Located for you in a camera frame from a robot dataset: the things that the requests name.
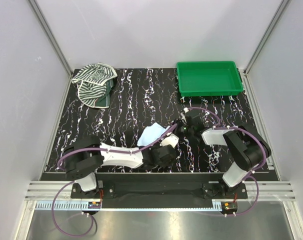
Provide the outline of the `light blue towel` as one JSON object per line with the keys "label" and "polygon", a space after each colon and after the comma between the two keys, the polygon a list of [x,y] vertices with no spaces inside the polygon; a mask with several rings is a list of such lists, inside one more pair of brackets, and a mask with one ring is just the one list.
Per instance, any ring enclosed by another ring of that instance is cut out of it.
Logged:
{"label": "light blue towel", "polygon": [[158,123],[153,123],[150,126],[147,126],[141,136],[137,141],[138,147],[146,147],[150,146],[153,142],[155,142],[158,138],[161,137],[162,134],[166,132],[166,128],[162,127]]}

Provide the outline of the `green white striped towel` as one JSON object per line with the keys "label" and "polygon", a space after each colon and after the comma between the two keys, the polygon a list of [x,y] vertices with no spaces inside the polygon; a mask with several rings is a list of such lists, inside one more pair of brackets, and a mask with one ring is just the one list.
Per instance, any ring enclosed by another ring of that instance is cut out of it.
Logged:
{"label": "green white striped towel", "polygon": [[110,92],[117,72],[103,63],[88,64],[71,79],[77,87],[78,99],[87,107],[107,109],[110,107]]}

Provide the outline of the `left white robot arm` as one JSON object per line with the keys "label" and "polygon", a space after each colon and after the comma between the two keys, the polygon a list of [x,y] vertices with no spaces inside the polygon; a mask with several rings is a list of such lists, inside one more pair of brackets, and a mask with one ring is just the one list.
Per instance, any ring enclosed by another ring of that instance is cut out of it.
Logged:
{"label": "left white robot arm", "polygon": [[124,148],[102,143],[99,137],[90,136],[68,146],[57,166],[65,171],[68,181],[77,183],[88,198],[94,198],[100,191],[96,169],[106,166],[143,170],[168,167],[176,160],[178,141],[176,135],[169,134],[150,146]]}

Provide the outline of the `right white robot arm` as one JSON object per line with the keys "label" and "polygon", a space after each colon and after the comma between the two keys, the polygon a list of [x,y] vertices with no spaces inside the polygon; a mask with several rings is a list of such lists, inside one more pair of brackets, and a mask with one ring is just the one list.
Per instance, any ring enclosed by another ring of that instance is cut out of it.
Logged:
{"label": "right white robot arm", "polygon": [[180,118],[173,121],[177,125],[174,134],[181,140],[188,138],[197,144],[225,146],[233,159],[217,183],[203,185],[204,197],[234,198],[243,181],[265,164],[272,153],[270,146],[251,125],[206,127],[199,116],[187,115],[189,110],[186,108]]}

